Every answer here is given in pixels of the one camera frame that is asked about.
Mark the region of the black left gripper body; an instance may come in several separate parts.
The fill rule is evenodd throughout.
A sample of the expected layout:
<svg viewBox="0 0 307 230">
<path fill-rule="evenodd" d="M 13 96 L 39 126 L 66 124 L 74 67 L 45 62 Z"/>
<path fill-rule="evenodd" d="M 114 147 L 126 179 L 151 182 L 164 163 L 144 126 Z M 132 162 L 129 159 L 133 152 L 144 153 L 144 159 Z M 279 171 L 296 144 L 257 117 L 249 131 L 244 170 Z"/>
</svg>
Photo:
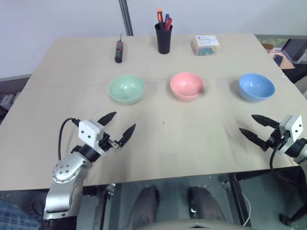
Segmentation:
<svg viewBox="0 0 307 230">
<path fill-rule="evenodd" d="M 109 151 L 110 148 L 117 149 L 119 147 L 119 144 L 113 140 L 110 139 L 110 135 L 106 132 L 103 133 L 103 138 L 99 141 L 98 146 L 103 151 Z"/>
</svg>

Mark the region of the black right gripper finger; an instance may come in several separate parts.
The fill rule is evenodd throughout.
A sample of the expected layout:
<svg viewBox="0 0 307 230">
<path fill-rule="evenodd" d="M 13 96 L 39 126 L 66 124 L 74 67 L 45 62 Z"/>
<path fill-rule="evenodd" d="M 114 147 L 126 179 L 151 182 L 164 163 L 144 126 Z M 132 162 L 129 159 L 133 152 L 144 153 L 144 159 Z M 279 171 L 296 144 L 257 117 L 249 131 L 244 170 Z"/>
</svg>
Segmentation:
<svg viewBox="0 0 307 230">
<path fill-rule="evenodd" d="M 251 117 L 259 124 L 261 124 L 262 126 L 264 127 L 272 127 L 274 129 L 279 129 L 279 124 L 278 122 L 268 118 L 268 117 L 265 117 L 263 115 L 251 115 Z"/>
<path fill-rule="evenodd" d="M 244 128 L 239 128 L 239 131 L 251 142 L 259 146 L 262 150 L 266 150 L 266 142 L 260 139 L 255 133 L 246 130 Z"/>
</svg>

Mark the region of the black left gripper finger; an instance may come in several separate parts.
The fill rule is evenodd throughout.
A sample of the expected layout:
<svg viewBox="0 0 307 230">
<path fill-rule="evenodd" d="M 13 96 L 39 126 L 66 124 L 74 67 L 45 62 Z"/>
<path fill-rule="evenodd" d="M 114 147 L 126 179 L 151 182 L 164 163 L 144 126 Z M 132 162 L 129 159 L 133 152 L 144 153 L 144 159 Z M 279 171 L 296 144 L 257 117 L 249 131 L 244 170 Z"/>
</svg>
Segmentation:
<svg viewBox="0 0 307 230">
<path fill-rule="evenodd" d="M 131 138 L 134 130 L 135 130 L 136 124 L 133 124 L 131 127 L 129 127 L 122 135 L 122 138 L 120 139 L 120 141 L 118 142 L 118 144 L 123 147 L 128 140 Z"/>
<path fill-rule="evenodd" d="M 101 117 L 97 122 L 103 126 L 106 126 L 116 115 L 117 112 L 111 112 L 108 113 L 107 115 Z"/>
</svg>

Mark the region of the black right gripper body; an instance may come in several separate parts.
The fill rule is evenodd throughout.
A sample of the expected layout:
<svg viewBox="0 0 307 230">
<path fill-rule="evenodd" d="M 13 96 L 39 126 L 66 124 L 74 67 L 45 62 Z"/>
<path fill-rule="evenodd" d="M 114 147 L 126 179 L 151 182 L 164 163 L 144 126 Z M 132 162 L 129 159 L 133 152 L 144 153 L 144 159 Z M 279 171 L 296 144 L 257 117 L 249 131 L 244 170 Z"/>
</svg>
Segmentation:
<svg viewBox="0 0 307 230">
<path fill-rule="evenodd" d="M 288 130 L 280 130 L 277 126 L 265 143 L 265 149 L 281 149 L 288 140 Z"/>
</svg>

